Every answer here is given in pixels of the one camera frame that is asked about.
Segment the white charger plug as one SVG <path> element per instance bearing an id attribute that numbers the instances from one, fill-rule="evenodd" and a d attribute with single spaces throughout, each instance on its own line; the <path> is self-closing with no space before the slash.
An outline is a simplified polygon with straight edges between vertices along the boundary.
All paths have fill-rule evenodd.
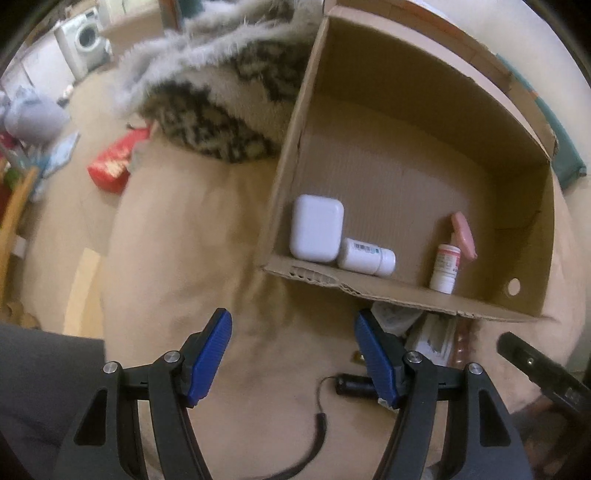
<path id="1" fill-rule="evenodd" d="M 374 302 L 370 307 L 370 312 L 385 332 L 398 337 L 404 337 L 408 330 L 424 315 L 423 310 L 382 301 Z"/>

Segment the brown cardboard box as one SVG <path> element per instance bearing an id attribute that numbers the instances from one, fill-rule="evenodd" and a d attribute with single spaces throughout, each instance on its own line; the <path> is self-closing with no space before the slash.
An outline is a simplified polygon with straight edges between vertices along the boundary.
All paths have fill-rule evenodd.
<path id="1" fill-rule="evenodd" d="M 329 1 L 284 140 L 259 243 L 267 273 L 490 320 L 539 317 L 555 244 L 555 141 L 480 61 L 397 21 L 394 1 Z M 346 237 L 394 251 L 381 279 L 290 254 L 294 201 L 338 199 Z M 429 288 L 462 212 L 478 258 Z"/>

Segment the grey plastic bag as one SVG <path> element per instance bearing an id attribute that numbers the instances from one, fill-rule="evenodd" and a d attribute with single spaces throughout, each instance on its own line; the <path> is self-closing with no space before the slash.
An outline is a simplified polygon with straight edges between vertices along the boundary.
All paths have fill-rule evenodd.
<path id="1" fill-rule="evenodd" d="M 2 117 L 8 134 L 33 146 L 54 141 L 69 120 L 69 114 L 54 100 L 27 86 L 18 88 Z"/>

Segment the white red-label medicine bottle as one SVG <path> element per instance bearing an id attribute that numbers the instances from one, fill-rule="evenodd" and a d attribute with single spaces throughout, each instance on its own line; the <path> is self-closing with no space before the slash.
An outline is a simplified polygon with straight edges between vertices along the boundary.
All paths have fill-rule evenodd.
<path id="1" fill-rule="evenodd" d="M 461 250 L 451 244 L 440 244 L 430 279 L 431 290 L 450 295 L 454 291 L 461 262 Z"/>

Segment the white remote control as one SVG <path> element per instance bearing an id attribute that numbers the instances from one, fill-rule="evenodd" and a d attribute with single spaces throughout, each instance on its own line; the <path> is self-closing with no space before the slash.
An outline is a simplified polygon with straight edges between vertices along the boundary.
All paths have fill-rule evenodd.
<path id="1" fill-rule="evenodd" d="M 457 324 L 455 316 L 428 312 L 411 328 L 406 349 L 421 353 L 435 365 L 447 366 L 454 350 Z"/>

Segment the white lying pill bottle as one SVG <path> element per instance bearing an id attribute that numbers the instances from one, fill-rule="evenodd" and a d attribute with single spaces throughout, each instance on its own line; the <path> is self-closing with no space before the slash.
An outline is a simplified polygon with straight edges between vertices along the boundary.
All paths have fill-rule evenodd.
<path id="1" fill-rule="evenodd" d="M 337 259 L 339 268 L 371 276 L 390 277 L 396 270 L 396 254 L 390 249 L 345 238 Z"/>

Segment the white washing machine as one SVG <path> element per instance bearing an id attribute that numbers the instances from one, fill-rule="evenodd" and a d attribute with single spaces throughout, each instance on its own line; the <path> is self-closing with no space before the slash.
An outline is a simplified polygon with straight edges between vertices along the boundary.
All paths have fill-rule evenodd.
<path id="1" fill-rule="evenodd" d="M 63 21 L 55 30 L 55 38 L 77 82 L 111 60 L 110 42 L 102 35 L 97 7 Z"/>

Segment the wooden chair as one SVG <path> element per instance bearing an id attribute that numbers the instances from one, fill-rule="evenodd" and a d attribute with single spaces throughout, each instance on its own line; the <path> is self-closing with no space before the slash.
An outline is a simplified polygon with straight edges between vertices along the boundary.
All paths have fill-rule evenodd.
<path id="1" fill-rule="evenodd" d="M 0 294 L 1 304 L 5 303 L 8 267 L 13 245 L 16 240 L 17 228 L 25 205 L 39 176 L 39 168 L 31 167 L 20 180 L 8 202 L 1 222 L 0 238 Z"/>

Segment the white earbuds case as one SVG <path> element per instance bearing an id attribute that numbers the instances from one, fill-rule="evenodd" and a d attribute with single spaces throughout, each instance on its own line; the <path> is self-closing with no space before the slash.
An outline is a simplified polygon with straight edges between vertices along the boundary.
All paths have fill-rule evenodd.
<path id="1" fill-rule="evenodd" d="M 339 254 L 345 209 L 338 199 L 302 194 L 294 201 L 290 253 L 298 260 L 331 263 Z"/>

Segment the red package on floor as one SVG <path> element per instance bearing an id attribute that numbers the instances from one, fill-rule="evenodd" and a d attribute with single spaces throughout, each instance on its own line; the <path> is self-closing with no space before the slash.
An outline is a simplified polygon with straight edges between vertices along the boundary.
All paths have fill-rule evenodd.
<path id="1" fill-rule="evenodd" d="M 121 195 L 130 177 L 132 152 L 137 143 L 149 136 L 149 127 L 130 129 L 103 150 L 87 167 L 94 185 L 104 192 Z"/>

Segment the black flashlight with strap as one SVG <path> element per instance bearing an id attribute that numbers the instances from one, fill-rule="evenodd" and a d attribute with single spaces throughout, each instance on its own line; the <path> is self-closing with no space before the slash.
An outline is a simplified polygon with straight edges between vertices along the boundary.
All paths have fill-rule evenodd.
<path id="1" fill-rule="evenodd" d="M 335 386 L 335 393 L 339 396 L 349 398 L 360 398 L 377 401 L 379 398 L 376 387 L 372 379 L 368 376 L 352 375 L 339 373 L 337 375 L 327 376 L 318 381 L 315 390 L 315 404 L 317 404 L 317 413 L 315 414 L 315 437 L 311 443 L 311 448 L 300 461 L 291 465 L 287 469 L 267 476 L 266 480 L 290 480 L 304 471 L 311 461 L 314 461 L 325 445 L 325 439 L 328 435 L 328 416 L 322 406 L 322 386 L 325 382 L 332 381 Z"/>

